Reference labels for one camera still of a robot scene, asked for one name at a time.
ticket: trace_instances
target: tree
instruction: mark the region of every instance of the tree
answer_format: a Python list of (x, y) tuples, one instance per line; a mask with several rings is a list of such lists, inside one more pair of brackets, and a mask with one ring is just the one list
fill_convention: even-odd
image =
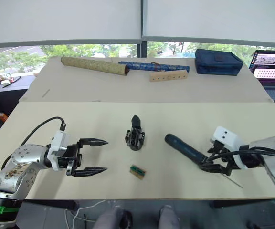
[(79, 44), (74, 47), (74, 50), (79, 56), (91, 57), (96, 53), (101, 53), (102, 46), (100, 44)]
[(45, 63), (46, 59), (38, 54), (30, 55), (28, 52), (9, 52), (6, 56), (0, 53), (0, 71), (6, 72), (8, 68), (12, 69), (12, 73), (22, 73), (31, 71), (41, 63)]
[(10, 58), (8, 56), (6, 56), (3, 53), (0, 53), (0, 70), (5, 71), (6, 68), (9, 68), (9, 61)]
[(157, 57), (158, 54), (162, 54), (168, 42), (148, 42), (147, 44), (147, 57)]
[(120, 49), (120, 44), (101, 44), (102, 54), (105, 57), (118, 57), (118, 52)]
[(127, 49), (129, 50), (131, 57), (137, 57), (138, 56), (138, 46), (136, 44), (128, 44)]
[(180, 42), (168, 42), (168, 45), (169, 45), (169, 49), (172, 51), (172, 54), (175, 55), (176, 52), (180, 51), (179, 46), (182, 45), (182, 49), (181, 50), (183, 50), (184, 43), (181, 42), (181, 44), (180, 44)]
[(53, 56), (71, 56), (79, 57), (79, 53), (75, 52), (73, 45), (41, 45), (42, 51), (49, 57)]

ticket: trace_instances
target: robotic arm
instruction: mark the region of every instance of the robotic arm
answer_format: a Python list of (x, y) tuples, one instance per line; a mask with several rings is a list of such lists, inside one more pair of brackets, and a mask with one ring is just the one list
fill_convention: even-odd
[[(184, 143), (172, 134), (165, 137), (165, 141), (179, 150), (199, 169), (210, 173), (222, 173), (229, 176), (233, 169), (249, 169), (264, 167), (275, 185), (275, 137), (251, 142), (246, 145), (235, 133), (224, 127), (217, 127), (211, 142), (209, 157)], [(227, 165), (214, 164), (214, 160), (221, 158)]]
[(19, 208), (41, 169), (53, 168), (59, 171), (65, 168), (66, 174), (74, 177), (93, 176), (107, 170), (104, 167), (88, 167), (82, 170), (77, 168), (81, 165), (82, 154), (79, 151), (83, 146), (101, 146), (108, 142), (83, 138), (76, 144), (67, 145), (69, 135), (64, 132), (65, 125), (60, 129), (47, 146), (21, 145), (12, 153), (8, 164), (1, 170), (0, 228), (17, 228), (15, 224)]

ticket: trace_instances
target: black cable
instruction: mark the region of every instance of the black cable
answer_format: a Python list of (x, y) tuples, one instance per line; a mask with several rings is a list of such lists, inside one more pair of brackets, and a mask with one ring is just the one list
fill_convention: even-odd
[(265, 147), (253, 147), (248, 150), (239, 150), (239, 151), (219, 154), (217, 156), (209, 157), (206, 161), (207, 162), (213, 161), (218, 158), (222, 158), (224, 156), (243, 155), (243, 154), (259, 154), (259, 155), (275, 156), (275, 150), (270, 148), (265, 148)]
[[(60, 130), (64, 131), (66, 124), (65, 124), (63, 118), (61, 118), (61, 117), (52, 117), (52, 118), (49, 118), (49, 119), (45, 120), (44, 122), (42, 122), (41, 124), (39, 124), (36, 128), (34, 128), (33, 131), (31, 131), (31, 133), (24, 139), (24, 141), (22, 142), (22, 144), (20, 146), (24, 145), (28, 141), (28, 139), (34, 134), (34, 132), (36, 132), (41, 126), (43, 126), (44, 124), (46, 124), (49, 121), (54, 120), (54, 119), (60, 119), (61, 120), (62, 123), (60, 125)], [(4, 163), (2, 165), (1, 170), (6, 166), (6, 164), (9, 161), (10, 158), (11, 158), (11, 155), (9, 155), (6, 158), (6, 160), (4, 161)]]

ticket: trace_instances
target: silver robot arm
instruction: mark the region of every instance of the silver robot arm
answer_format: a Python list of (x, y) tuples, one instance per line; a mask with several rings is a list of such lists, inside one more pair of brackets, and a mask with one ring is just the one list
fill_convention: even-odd
[[(249, 145), (245, 145), (245, 143), (233, 132), (224, 128), (217, 127), (211, 141), (213, 143), (219, 142), (223, 144), (223, 147), (229, 151), (238, 151), (238, 150), (246, 150), (254, 147), (265, 147), (269, 149), (275, 150), (275, 137), (269, 137), (262, 140), (257, 140), (251, 142)], [(267, 170), (270, 178), (272, 179), (275, 185), (275, 157), (269, 155), (261, 155), (262, 161), (259, 166), (264, 166)], [(240, 155), (233, 156), (234, 162), (240, 169), (248, 169), (248, 166), (245, 164), (245, 158)]]
[(83, 138), (68, 146), (67, 141), (68, 134), (58, 130), (49, 145), (24, 144), (12, 153), (0, 172), (0, 228), (18, 228), (16, 216), (19, 208), (41, 169), (58, 171), (66, 168), (66, 174), (74, 177), (93, 176), (107, 170), (103, 167), (77, 168), (82, 160), (79, 151), (84, 145), (101, 146), (108, 142)]

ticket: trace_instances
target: white tabletop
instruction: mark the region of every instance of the white tabletop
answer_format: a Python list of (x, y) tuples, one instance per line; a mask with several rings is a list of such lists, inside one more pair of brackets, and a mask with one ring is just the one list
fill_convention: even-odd
[(187, 79), (149, 82), (150, 71), (127, 76), (64, 66), (51, 58), (20, 99), (27, 102), (217, 103), (272, 102), (244, 65), (237, 76), (197, 74), (194, 59), (105, 58), (105, 61), (188, 65)]
[[(131, 118), (138, 115), (145, 145), (132, 151), (125, 144)], [(231, 179), (201, 171), (165, 143), (172, 133), (206, 153), (215, 128), (224, 126), (246, 143), (275, 136), (274, 103), (75, 103), (21, 102), (0, 130), (0, 166), (39, 123), (52, 116), (66, 121), (69, 144), (95, 137), (109, 142), (81, 149), (84, 167), (107, 167), (93, 177), (66, 176), (65, 171), (42, 170), (29, 199), (239, 199), (275, 198), (275, 187), (263, 168), (235, 170)], [(28, 141), (50, 143), (59, 121), (41, 127)], [(129, 173), (135, 164), (146, 170), (143, 180)]]

